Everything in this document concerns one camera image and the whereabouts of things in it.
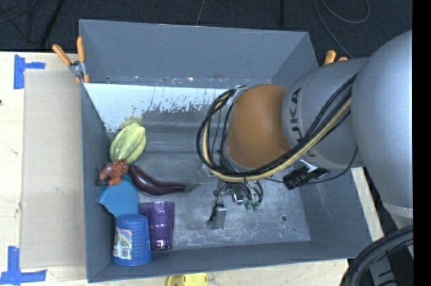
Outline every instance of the eggplant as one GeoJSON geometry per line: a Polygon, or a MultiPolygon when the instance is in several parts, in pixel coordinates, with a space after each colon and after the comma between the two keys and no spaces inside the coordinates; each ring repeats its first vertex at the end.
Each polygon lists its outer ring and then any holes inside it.
{"type": "Polygon", "coordinates": [[[129,175],[139,190],[156,196],[174,194],[177,192],[191,192],[199,184],[180,183],[180,182],[162,182],[152,178],[144,172],[139,166],[130,165],[129,175]]]}

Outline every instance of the blue cup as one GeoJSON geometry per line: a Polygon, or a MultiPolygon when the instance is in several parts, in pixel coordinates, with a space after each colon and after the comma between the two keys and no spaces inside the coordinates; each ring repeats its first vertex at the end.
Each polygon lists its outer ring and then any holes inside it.
{"type": "Polygon", "coordinates": [[[139,266],[152,261],[150,231],[144,215],[119,215],[115,223],[112,262],[121,266],[139,266]]]}

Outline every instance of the table surface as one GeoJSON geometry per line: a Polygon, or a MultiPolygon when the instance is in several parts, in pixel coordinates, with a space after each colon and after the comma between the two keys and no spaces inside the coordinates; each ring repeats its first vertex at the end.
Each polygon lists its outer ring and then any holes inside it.
{"type": "MultiPolygon", "coordinates": [[[[7,247],[20,247],[23,154],[24,154],[24,89],[13,88],[14,57],[18,54],[26,62],[41,61],[47,69],[67,71],[70,86],[76,86],[72,74],[55,53],[0,52],[0,272],[7,270],[7,247]]],[[[72,61],[77,55],[69,55],[72,61]]],[[[366,183],[363,169],[352,170],[364,213],[373,240],[383,236],[378,216],[366,183]]],[[[207,272],[209,285],[339,285],[348,267],[346,260],[328,260],[284,264],[233,271],[207,272]]],[[[37,269],[22,269],[23,272],[47,269],[46,280],[41,285],[87,285],[86,268],[83,264],[44,266],[37,269]]],[[[152,277],[139,280],[110,281],[106,285],[165,285],[167,277],[152,277]]]]}

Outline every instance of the gray metal tray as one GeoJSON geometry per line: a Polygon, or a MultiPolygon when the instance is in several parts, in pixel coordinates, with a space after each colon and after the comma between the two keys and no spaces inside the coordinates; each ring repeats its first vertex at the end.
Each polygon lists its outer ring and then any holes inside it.
{"type": "Polygon", "coordinates": [[[205,224],[218,178],[203,168],[195,139],[209,105],[228,88],[289,87],[318,67],[306,32],[93,20],[80,21],[79,29],[92,78],[81,87],[89,282],[351,258],[371,243],[350,173],[295,190],[262,181],[265,198],[256,211],[226,195],[225,228],[205,224]],[[159,180],[201,186],[187,194],[139,192],[141,202],[175,202],[173,249],[124,267],[110,260],[114,218],[97,203],[94,181],[115,132],[131,120],[147,129],[138,166],[159,180]]]}

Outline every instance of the black connector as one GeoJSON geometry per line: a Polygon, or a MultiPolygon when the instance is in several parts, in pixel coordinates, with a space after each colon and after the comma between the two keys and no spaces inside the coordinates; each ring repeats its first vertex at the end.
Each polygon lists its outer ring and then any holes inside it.
{"type": "Polygon", "coordinates": [[[317,179],[320,178],[326,174],[328,174],[329,171],[322,168],[317,168],[311,172],[308,171],[307,166],[302,166],[299,169],[296,169],[289,174],[285,175],[283,177],[284,185],[289,189],[295,189],[296,187],[302,186],[303,184],[306,184],[311,179],[317,179]]]}

